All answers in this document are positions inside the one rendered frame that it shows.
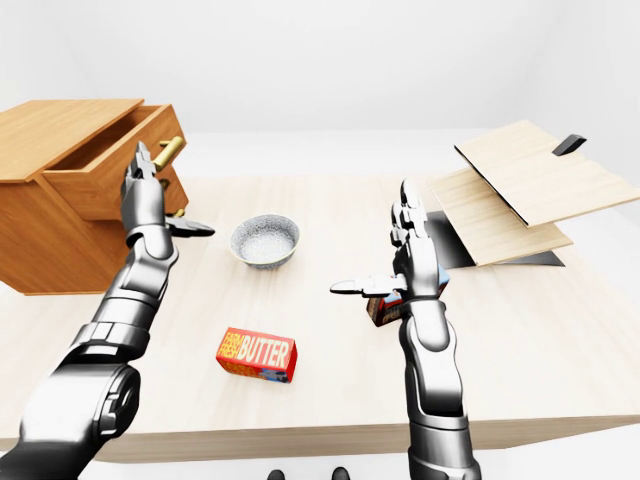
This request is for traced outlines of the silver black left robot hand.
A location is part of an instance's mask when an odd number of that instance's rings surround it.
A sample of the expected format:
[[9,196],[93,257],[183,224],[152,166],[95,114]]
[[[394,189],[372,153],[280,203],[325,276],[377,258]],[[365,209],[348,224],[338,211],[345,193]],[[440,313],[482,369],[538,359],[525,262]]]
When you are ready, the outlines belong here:
[[126,243],[131,246],[146,227],[161,227],[170,237],[212,236],[215,230],[209,226],[176,215],[166,216],[164,189],[155,175],[156,166],[150,152],[143,142],[139,142],[121,185],[121,217]]

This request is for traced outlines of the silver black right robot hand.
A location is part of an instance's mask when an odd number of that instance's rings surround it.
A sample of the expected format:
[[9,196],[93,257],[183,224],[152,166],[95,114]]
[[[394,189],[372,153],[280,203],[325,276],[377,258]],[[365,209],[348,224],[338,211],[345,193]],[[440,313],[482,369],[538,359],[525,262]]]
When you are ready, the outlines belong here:
[[391,207],[390,239],[396,248],[392,262],[394,275],[371,275],[339,281],[330,292],[383,298],[392,292],[405,301],[438,299],[440,270],[434,242],[426,231],[426,212],[417,190],[408,179],[400,186],[400,200]]

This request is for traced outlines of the wooden cabinet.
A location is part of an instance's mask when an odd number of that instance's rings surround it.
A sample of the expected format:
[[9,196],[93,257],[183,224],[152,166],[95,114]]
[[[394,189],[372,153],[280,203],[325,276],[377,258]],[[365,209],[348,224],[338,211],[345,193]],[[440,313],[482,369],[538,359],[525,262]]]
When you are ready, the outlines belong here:
[[43,172],[142,105],[31,100],[0,112],[0,281],[30,295],[110,285],[128,253],[120,219],[81,218]]

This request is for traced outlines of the brown printed food box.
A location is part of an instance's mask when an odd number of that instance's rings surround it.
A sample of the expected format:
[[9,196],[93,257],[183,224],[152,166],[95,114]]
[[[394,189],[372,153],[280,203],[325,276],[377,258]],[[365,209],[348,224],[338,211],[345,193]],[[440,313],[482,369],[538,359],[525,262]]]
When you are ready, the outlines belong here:
[[404,274],[371,275],[362,282],[363,295],[367,295],[367,313],[376,327],[381,327],[402,317],[404,304],[401,291],[406,289]]

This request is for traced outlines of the small pale wooden board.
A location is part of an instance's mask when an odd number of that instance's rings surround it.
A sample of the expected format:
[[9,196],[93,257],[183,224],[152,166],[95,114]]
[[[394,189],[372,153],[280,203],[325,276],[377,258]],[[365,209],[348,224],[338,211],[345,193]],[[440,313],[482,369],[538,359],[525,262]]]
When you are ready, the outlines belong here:
[[527,227],[473,169],[429,182],[449,223],[478,266],[569,246],[557,226]]

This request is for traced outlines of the grey patterned bowl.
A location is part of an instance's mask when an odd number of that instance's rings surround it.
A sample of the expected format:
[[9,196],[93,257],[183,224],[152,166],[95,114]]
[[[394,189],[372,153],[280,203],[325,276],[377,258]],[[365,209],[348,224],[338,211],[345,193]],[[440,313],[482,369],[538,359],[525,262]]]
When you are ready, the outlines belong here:
[[293,256],[299,239],[299,227],[289,217],[264,214],[236,227],[230,238],[230,249],[250,267],[273,269]]

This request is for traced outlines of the large pale wooden board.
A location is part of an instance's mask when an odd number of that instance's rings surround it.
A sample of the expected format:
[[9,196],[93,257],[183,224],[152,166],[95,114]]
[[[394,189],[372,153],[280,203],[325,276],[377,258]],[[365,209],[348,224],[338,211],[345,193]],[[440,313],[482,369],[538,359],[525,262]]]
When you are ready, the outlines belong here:
[[456,150],[529,227],[640,200],[640,188],[522,120],[458,143]]

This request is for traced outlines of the red butter box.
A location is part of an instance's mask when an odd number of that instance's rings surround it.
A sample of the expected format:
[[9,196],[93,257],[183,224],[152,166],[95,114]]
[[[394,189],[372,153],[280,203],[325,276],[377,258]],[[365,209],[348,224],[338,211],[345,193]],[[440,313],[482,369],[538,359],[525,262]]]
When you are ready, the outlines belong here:
[[232,374],[289,384],[298,352],[294,339],[229,327],[216,360]]

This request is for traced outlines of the small black block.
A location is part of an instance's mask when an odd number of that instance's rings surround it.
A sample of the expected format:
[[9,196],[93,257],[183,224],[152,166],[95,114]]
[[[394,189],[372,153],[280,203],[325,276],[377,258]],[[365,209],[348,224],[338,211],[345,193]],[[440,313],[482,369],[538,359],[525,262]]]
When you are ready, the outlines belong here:
[[578,134],[568,135],[553,151],[556,156],[564,156],[578,150],[587,139]]

